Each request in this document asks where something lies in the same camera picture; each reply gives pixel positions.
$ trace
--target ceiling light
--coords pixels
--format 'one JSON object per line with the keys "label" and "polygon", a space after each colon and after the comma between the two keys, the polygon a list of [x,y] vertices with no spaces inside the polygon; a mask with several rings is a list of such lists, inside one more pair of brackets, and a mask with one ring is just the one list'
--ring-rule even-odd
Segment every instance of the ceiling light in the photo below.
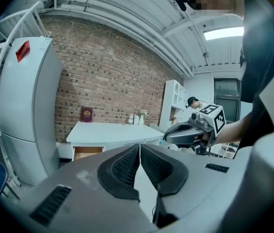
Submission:
{"label": "ceiling light", "polygon": [[204,35],[207,41],[224,37],[243,36],[243,27],[213,30],[205,32]]}

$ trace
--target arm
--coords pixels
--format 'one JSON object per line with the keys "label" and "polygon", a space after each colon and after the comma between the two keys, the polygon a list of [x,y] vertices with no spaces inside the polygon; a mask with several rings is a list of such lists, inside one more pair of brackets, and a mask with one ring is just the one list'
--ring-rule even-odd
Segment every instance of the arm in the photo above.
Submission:
{"label": "arm", "polygon": [[248,115],[246,115],[243,119],[225,125],[222,129],[222,132],[216,138],[215,144],[239,142],[242,139],[249,125],[250,119],[251,112]]}

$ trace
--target flower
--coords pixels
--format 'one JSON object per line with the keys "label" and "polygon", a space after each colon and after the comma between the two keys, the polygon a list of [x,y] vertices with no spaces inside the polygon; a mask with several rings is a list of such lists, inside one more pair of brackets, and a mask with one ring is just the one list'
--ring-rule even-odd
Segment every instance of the flower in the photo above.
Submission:
{"label": "flower", "polygon": [[146,110],[141,110],[140,115],[148,116],[148,113]]}

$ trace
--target wooden drawer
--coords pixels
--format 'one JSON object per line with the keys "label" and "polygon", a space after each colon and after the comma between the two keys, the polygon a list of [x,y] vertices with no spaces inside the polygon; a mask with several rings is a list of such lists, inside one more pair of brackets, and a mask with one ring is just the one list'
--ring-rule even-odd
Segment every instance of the wooden drawer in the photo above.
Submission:
{"label": "wooden drawer", "polygon": [[102,153],[102,147],[75,147],[73,161],[98,153]]}

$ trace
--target small vase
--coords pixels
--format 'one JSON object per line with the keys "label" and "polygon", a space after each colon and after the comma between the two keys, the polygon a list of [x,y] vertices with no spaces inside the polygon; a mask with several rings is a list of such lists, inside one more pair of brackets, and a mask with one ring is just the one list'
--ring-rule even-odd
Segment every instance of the small vase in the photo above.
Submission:
{"label": "small vase", "polygon": [[144,121],[144,115],[140,116],[140,120],[139,120],[139,125],[144,125],[145,121]]}

